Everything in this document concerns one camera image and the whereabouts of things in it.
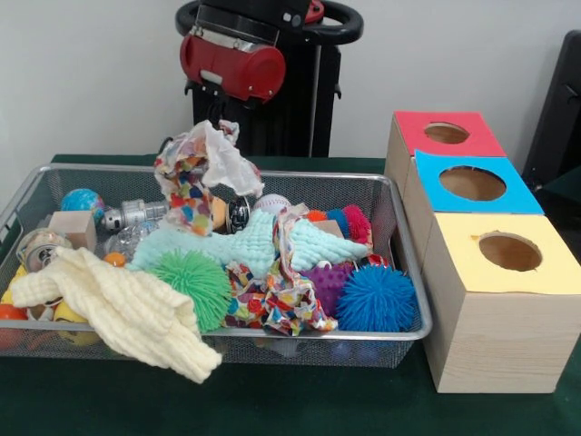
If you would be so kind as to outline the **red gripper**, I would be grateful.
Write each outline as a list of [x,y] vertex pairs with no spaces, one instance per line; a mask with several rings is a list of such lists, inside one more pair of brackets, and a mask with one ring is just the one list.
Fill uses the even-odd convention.
[[282,87],[286,62],[278,48],[254,45],[249,50],[218,45],[198,35],[186,35],[180,62],[192,85],[192,118],[197,124],[210,118],[213,95],[203,89],[209,82],[229,96],[229,120],[247,130],[247,101],[269,101]]

